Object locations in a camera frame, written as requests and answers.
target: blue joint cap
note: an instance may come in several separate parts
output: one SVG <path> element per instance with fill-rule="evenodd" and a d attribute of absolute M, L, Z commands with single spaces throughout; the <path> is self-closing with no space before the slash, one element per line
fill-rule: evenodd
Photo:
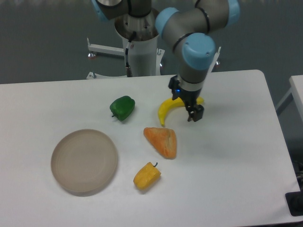
<path fill-rule="evenodd" d="M 162 37 L 163 30 L 164 30 L 166 23 L 171 18 L 171 16 L 177 12 L 179 12 L 179 11 L 176 8 L 169 7 L 169 8 L 162 10 L 161 13 L 159 13 L 159 15 L 157 16 L 155 27 L 156 27 L 158 33 L 161 35 L 161 37 Z"/>
<path fill-rule="evenodd" d="M 196 70 L 206 70 L 214 59 L 215 44 L 211 37 L 203 33 L 193 33 L 182 46 L 184 61 Z"/>
<path fill-rule="evenodd" d="M 91 2 L 93 3 L 94 6 L 94 10 L 99 18 L 99 20 L 106 22 L 108 21 L 107 17 L 104 15 L 104 13 L 102 12 L 102 10 L 100 9 L 98 3 L 96 2 L 96 0 L 91 0 Z"/>
<path fill-rule="evenodd" d="M 229 15 L 228 15 L 228 25 L 232 25 L 239 20 L 240 17 L 240 5 L 238 0 L 228 0 Z"/>

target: banana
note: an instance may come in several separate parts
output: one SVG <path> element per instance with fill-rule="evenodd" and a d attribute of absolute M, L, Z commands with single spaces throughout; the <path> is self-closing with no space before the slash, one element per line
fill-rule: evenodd
<path fill-rule="evenodd" d="M 201 97 L 197 98 L 197 104 L 202 104 L 204 102 L 204 99 Z M 160 120 L 161 125 L 164 127 L 165 126 L 165 117 L 167 113 L 176 107 L 184 107 L 184 102 L 182 101 L 181 98 L 177 98 L 175 100 L 172 100 L 172 98 L 169 98 L 165 100 L 159 107 L 158 109 L 158 118 Z"/>

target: beige plate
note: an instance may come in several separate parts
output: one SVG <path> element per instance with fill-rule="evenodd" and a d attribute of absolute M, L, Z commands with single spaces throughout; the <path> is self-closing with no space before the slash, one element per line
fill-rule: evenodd
<path fill-rule="evenodd" d="M 117 165 L 117 150 L 104 133 L 91 129 L 64 137 L 53 151 L 51 168 L 58 183 L 76 193 L 92 192 L 111 178 Z"/>

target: metal stand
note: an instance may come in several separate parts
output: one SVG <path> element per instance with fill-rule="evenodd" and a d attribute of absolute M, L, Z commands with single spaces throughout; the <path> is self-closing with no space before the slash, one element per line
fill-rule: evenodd
<path fill-rule="evenodd" d="M 282 97 L 280 102 L 275 106 L 276 113 L 279 116 L 285 109 L 288 107 L 288 105 L 291 103 L 291 101 L 294 99 L 292 94 L 292 89 L 290 88 L 286 94 Z"/>
<path fill-rule="evenodd" d="M 124 57 L 124 55 L 125 55 L 124 49 L 122 49 L 122 48 L 90 44 L 88 38 L 87 38 L 87 43 L 88 43 L 89 54 L 105 53 L 105 54 L 117 55 L 117 56 L 121 56 L 121 57 Z M 162 60 L 164 53 L 165 53 L 165 50 L 157 49 L 156 75 L 155 76 L 161 75 L 161 73 L 160 73 L 161 65 L 160 64 L 161 64 L 161 60 Z M 103 75 L 96 74 L 94 72 L 90 72 L 86 77 L 86 79 L 101 79 L 101 78 L 115 78 L 115 77 L 103 76 Z"/>
<path fill-rule="evenodd" d="M 218 61 L 218 58 L 220 56 L 220 50 L 221 50 L 221 47 L 219 46 L 218 51 L 214 54 L 214 59 L 208 68 L 207 74 L 209 74 L 213 71 L 214 66 L 220 65 L 220 62 Z"/>

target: orange bread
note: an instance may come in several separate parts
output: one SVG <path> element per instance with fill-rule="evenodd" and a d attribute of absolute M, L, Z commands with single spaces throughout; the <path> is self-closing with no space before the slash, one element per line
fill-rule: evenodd
<path fill-rule="evenodd" d="M 175 158 L 177 154 L 177 137 L 172 129 L 145 128 L 144 136 L 165 158 Z"/>

